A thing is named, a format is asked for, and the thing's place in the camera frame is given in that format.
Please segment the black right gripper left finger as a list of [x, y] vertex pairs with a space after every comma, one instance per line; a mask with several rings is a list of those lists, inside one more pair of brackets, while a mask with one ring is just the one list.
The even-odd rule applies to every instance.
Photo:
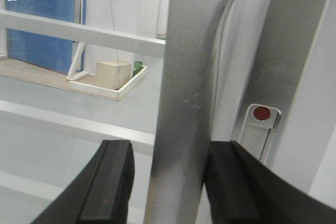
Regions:
[[33, 223], [126, 223], [134, 173], [131, 142], [104, 140], [84, 169]]

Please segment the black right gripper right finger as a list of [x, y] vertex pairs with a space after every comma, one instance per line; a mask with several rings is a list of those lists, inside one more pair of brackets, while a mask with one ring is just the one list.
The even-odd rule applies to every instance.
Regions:
[[204, 175], [213, 223], [335, 223], [335, 209], [274, 174], [237, 142], [211, 142]]

